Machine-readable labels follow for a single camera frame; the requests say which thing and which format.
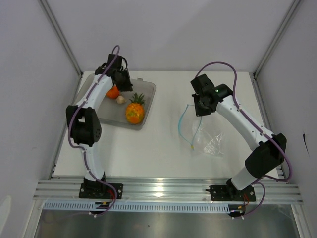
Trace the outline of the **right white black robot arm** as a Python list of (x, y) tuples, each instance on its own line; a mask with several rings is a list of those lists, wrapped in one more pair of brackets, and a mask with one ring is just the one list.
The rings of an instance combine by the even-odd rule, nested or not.
[(215, 86), (206, 74), (194, 78), (191, 85), (195, 91), (192, 96), (196, 115), (202, 117), (217, 112), (240, 133), (252, 151), (244, 167), (226, 183), (227, 196), (237, 200), (247, 187), (284, 162), (286, 138), (253, 121), (243, 112), (227, 85)]

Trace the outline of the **small orange pumpkin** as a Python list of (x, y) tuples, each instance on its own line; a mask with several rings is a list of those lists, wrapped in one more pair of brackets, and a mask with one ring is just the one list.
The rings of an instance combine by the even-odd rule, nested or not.
[(120, 95), (120, 91), (118, 90), (117, 86), (114, 85), (107, 93), (106, 97), (110, 99), (116, 99)]

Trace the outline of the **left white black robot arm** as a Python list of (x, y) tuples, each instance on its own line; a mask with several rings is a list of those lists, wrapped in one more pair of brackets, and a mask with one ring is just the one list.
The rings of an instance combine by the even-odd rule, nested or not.
[(120, 92), (133, 90), (127, 66), (124, 57), (109, 54), (108, 61), (95, 71), (93, 82), (84, 96), (66, 108), (69, 145), (81, 150), (87, 169), (82, 186), (85, 192), (89, 191), (96, 198), (103, 198), (109, 188), (97, 155), (97, 142), (102, 133), (97, 110), (114, 86)]

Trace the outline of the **orange toy pineapple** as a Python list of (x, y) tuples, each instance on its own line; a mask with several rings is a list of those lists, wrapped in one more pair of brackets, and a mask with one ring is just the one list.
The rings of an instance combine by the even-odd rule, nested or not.
[(125, 109), (125, 118), (129, 123), (138, 124), (144, 119), (144, 105), (146, 102), (144, 96), (142, 93), (134, 93), (132, 98), (129, 99), (130, 103)]

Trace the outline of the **clear zip top bag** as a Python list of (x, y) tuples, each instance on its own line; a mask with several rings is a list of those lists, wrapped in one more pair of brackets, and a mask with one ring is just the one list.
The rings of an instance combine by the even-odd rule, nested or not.
[(197, 116), (194, 105), (187, 104), (178, 121), (178, 134), (197, 155), (222, 158), (225, 135), (217, 116)]

